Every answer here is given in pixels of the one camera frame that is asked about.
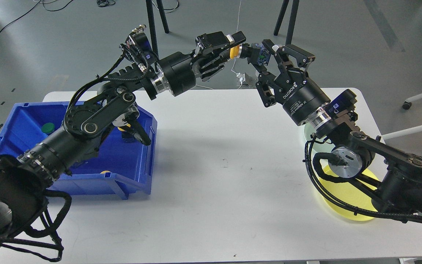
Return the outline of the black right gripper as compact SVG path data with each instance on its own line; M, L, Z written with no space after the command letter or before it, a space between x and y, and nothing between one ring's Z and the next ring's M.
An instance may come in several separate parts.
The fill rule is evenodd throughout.
M270 39L261 44L275 57L280 70L276 76L268 71L268 65L250 63L256 69L255 86L264 107L281 104L296 125L307 123L310 115L330 103L329 97L308 77L307 67L315 61L315 55L293 44L274 44Z

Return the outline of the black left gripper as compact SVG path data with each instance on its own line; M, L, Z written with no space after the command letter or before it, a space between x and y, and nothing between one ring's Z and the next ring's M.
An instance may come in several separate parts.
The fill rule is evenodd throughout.
M196 37L195 51L173 54L159 59L157 71L151 78L150 97L169 91L178 96L196 87L197 79L203 82L223 70L236 56L237 45L246 41L242 31L224 35L223 32L207 33Z

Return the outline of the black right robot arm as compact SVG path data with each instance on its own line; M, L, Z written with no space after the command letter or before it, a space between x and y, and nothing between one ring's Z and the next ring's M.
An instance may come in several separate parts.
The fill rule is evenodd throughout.
M313 128L303 162L323 197L354 215L422 223L422 157L366 135L356 125L356 94L330 99L309 77L314 55L271 40L232 55L255 67L265 107L281 104L296 125Z

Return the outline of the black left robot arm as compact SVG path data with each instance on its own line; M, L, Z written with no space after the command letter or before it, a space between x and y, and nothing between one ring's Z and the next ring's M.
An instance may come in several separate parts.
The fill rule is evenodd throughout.
M113 127L150 145L138 121L134 92L143 88L151 100L165 90L181 95L198 78L206 81L221 71L246 40L242 31L203 34L188 54L159 59L144 30L144 25L132 30L119 45L122 54L111 69L75 92L57 130L18 157L0 154L0 248L25 253L31 251L16 245L53 249L56 258L34 255L60 261L64 248L57 229L72 198L50 186L60 175L70 175L76 162L96 157Z

